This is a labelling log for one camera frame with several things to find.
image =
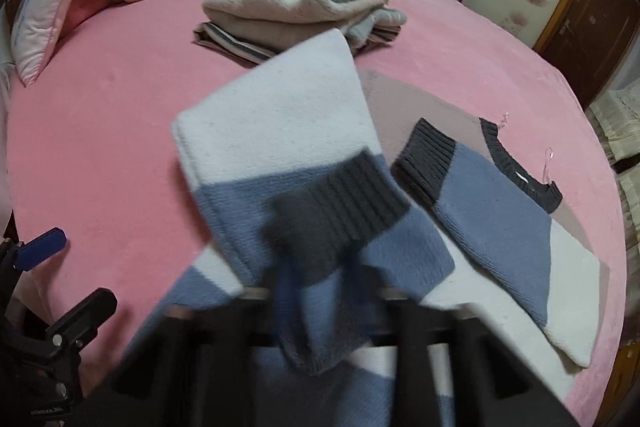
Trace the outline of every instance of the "screw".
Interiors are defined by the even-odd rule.
[[[62,382],[58,382],[56,384],[56,393],[58,393],[59,397],[66,398],[66,385]]]

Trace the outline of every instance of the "pink blanket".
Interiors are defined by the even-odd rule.
[[[73,31],[39,81],[14,89],[9,170],[18,232],[59,226],[68,251],[33,273],[24,298],[60,317],[96,287],[116,315],[84,351],[100,378],[209,240],[180,173],[169,124],[238,77],[242,66],[191,43],[202,0],[145,0],[107,9]],[[392,2],[409,22],[389,48],[356,65],[414,84],[469,113],[500,121],[500,139],[533,175],[550,175],[610,267],[602,333],[590,368],[566,400],[593,422],[622,327],[625,251],[620,201],[606,158],[562,75],[453,0]]]

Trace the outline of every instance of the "stack of folded clothes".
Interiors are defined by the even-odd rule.
[[[471,302],[504,338],[535,339],[513,347],[546,383],[590,364],[608,269],[558,187],[511,158],[494,124],[358,72],[338,30],[184,111],[173,133],[218,246],[134,342],[169,304],[222,305],[274,263],[288,267],[293,291],[274,304],[280,347],[254,350],[260,425],[388,425],[394,354],[367,346],[354,256],[418,301]],[[433,356],[443,425],[454,425],[446,351]]]
[[[195,29],[196,42],[251,64],[331,28],[351,53],[393,41],[406,16],[388,0],[205,0],[209,22]]]

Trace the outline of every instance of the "pink mattress cover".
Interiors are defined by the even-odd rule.
[[[83,351],[94,381],[209,240],[169,126],[244,68],[191,43],[202,1],[145,0],[105,10],[60,43],[33,86],[15,83],[8,164],[18,231],[30,239],[59,226],[70,240],[66,253],[32,272],[42,313],[60,317],[96,287],[110,288],[119,301]],[[398,40],[357,57],[356,65],[491,121],[508,112],[500,139],[538,177],[552,147],[551,177],[610,267],[593,363],[566,400],[581,425],[591,425],[625,301],[622,215],[605,155],[559,71],[506,31],[454,0],[392,5],[408,15]]]

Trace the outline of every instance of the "bed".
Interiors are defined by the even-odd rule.
[[[56,48],[38,81],[14,83],[8,170],[22,239],[59,226],[70,240],[23,278],[20,299],[55,320],[96,287],[116,315],[83,352],[88,387],[116,364],[174,280],[209,243],[169,127],[175,115],[240,76],[244,66],[192,43],[202,0],[143,0],[107,8]],[[612,171],[558,70],[453,0],[396,0],[408,23],[359,68],[428,90],[467,112],[508,123],[501,141],[533,175],[550,177],[610,269],[591,366],[564,402],[592,425],[618,348],[625,247]]]

